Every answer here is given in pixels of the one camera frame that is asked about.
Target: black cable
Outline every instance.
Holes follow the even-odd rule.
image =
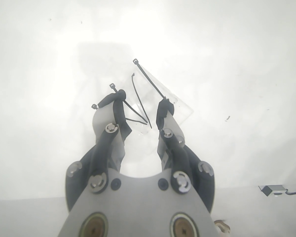
[[[296,194],[296,192],[293,192],[293,193],[289,193],[288,192],[288,189],[286,189],[286,192],[285,192],[287,195],[295,195]]]
[[[143,104],[141,103],[141,100],[140,100],[139,95],[138,95],[138,93],[137,93],[137,90],[136,90],[136,87],[135,87],[135,83],[134,83],[134,76],[135,76],[135,73],[133,73],[132,76],[131,76],[132,86],[134,87],[134,90],[135,90],[135,92],[136,92],[136,95],[137,95],[137,98],[138,98],[139,103],[140,103],[140,105],[141,105],[141,108],[143,109],[143,111],[144,111],[144,113],[145,113],[145,115],[146,115],[146,117],[147,117],[147,119],[148,119],[149,125],[150,125],[150,127],[152,128],[151,123],[150,123],[150,120],[149,120],[149,117],[147,116],[147,113],[146,113],[146,111],[145,111],[145,109],[144,109],[144,106],[143,106]]]
[[[138,120],[133,120],[133,119],[130,119],[130,118],[125,118],[125,119],[126,119],[126,120],[129,120],[129,121],[138,122],[138,123],[141,123],[141,124],[147,125],[147,123],[144,123],[144,122],[141,122],[141,121],[138,121]]]
[[[152,80],[148,77],[147,73],[143,70],[143,68],[139,65],[139,62],[137,59],[134,59],[132,61],[135,65],[137,65],[137,67],[140,69],[140,71],[142,72],[142,74],[145,75],[145,77],[147,78],[147,80],[150,82],[150,84],[158,91],[158,93],[160,94],[160,96],[162,96],[162,98],[166,98],[165,96],[163,96],[163,94],[160,92],[160,90],[156,87],[156,85],[152,82]]]
[[[114,90],[115,91],[115,93],[118,93],[118,91],[117,91],[117,89],[116,89],[116,87],[115,87],[115,84],[114,83],[112,83],[112,84],[110,84],[110,88],[112,89],[112,90]],[[127,103],[127,101],[126,100],[123,100],[123,102],[134,112],[134,113],[136,113],[138,116],[140,116],[146,123],[148,122],[147,120],[145,120],[145,118],[143,117],[143,116],[141,116],[136,110],[134,110],[132,107],[131,107],[131,105],[129,105],[128,103]]]

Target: white surface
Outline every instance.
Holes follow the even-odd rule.
[[[296,0],[0,0],[0,199],[64,196],[133,58],[194,110],[218,188],[296,182]],[[127,175],[161,169],[134,152]]]
[[[266,197],[258,187],[218,189],[211,216],[225,220],[232,237],[296,236],[296,195]]]

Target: clear plastic sheet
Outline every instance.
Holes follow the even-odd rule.
[[[176,122],[179,125],[181,125],[193,113],[193,110],[187,104],[185,104],[179,97],[174,95],[168,88],[166,88],[152,74],[150,74],[144,67],[142,68],[149,76],[149,78],[153,81],[153,83],[156,85],[156,87],[160,90],[160,92],[166,98],[168,98],[171,103],[174,104],[174,118]],[[140,148],[141,153],[149,155],[153,151],[157,151],[159,130],[156,125],[156,117],[158,104],[162,100],[162,97],[157,92],[157,90],[151,85],[151,83],[147,80],[147,78],[142,74],[142,72],[136,65],[134,65],[134,68],[128,73],[129,74],[125,76],[124,82],[122,82],[121,84],[115,82],[113,83],[116,85],[117,90],[123,89],[126,92],[126,101],[128,102],[128,104],[131,107],[133,107],[133,109],[136,110],[137,113],[139,113],[148,121],[140,105],[139,99],[136,95],[132,83],[131,76],[132,74],[134,74],[133,82],[135,84],[135,88],[137,90],[141,103],[150,120],[152,128],[150,127],[149,123],[147,123],[147,125],[144,125],[139,122],[127,121],[127,123],[132,129],[132,133],[128,136],[128,138],[125,141],[125,150]],[[107,94],[109,93],[113,93],[113,90],[110,88],[107,91]],[[145,123],[145,121],[136,113],[134,113],[126,104],[124,104],[124,112],[126,118]]]

